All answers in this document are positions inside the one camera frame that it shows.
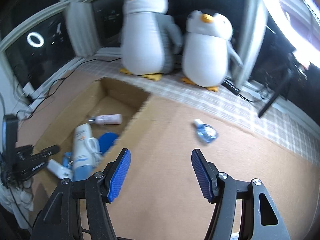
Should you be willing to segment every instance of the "plastic bottle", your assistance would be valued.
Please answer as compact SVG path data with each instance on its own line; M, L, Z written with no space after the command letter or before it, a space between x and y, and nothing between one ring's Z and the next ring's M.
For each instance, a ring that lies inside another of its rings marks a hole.
M92 131L89 124L75 128L73 137L73 181L83 180L90 177L90 173L94 168L95 158L93 154L100 149L94 149L92 144Z
M93 116L89 119L89 123L95 124L121 124L122 114L109 114Z
M197 128L197 134L206 143L211 143L218 137L218 133L212 126L204 124L200 119L195 119L193 121Z

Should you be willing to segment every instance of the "metal screw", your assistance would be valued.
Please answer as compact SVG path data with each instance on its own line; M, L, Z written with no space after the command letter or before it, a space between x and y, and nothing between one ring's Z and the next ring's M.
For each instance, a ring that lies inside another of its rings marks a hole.
M98 171L94 174L94 176L99 179L99 178L102 178L103 177L103 172L102 171Z
M24 157L23 157L21 152L18 152L18 156L19 156L20 159L22 159L22 160L24 159Z
M257 186L260 186L262 182L260 179L253 179L253 183Z
M226 178L228 177L228 175L227 175L226 173L224 173L224 172L220 172L220 173L218 174L218 176L219 176L221 179L226 179Z
M61 180L61 184L62 184L62 185L66 185L66 184L69 183L69 181L70 181L70 179L64 178L64 179Z

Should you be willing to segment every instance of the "ring light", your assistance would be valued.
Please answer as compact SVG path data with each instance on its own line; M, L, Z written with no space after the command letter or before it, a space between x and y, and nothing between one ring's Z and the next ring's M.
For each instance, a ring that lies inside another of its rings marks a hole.
M31 37L35 37L39 40L40 43L35 43ZM32 46L32 47L35 47L35 48L40 48L44 45L44 38L39 34L39 33L36 33L36 32L31 32L28 34L27 36L27 42Z

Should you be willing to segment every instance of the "blue gripper pad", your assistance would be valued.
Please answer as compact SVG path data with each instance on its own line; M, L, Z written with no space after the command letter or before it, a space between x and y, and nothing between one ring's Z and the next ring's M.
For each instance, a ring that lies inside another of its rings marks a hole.
M199 158L199 155L197 154L196 150L192 151L191 154L191 163L192 167L195 171L196 177L198 179L199 186L202 191L202 195L208 199L210 202L214 195L212 193L212 181L209 178L209 175L202 163L202 161Z
M127 175L130 163L131 163L131 153L128 149L126 149L118 167L116 168L116 171L113 173L113 176L110 180L110 188L109 188L110 190L108 193L108 200L110 201L110 203L112 203L113 200L119 196L119 193L120 193L122 184L124 182L125 176Z

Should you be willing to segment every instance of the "penguin plush toy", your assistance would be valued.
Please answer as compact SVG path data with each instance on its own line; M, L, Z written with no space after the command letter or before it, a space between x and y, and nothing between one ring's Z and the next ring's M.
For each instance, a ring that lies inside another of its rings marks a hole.
M182 35L167 10L168 0L124 1L121 72L159 81L173 70L173 54L181 50Z
M243 66L230 42L232 25L228 18L215 13L193 11L186 23L186 44L182 55L182 81L218 91L227 71L229 57Z

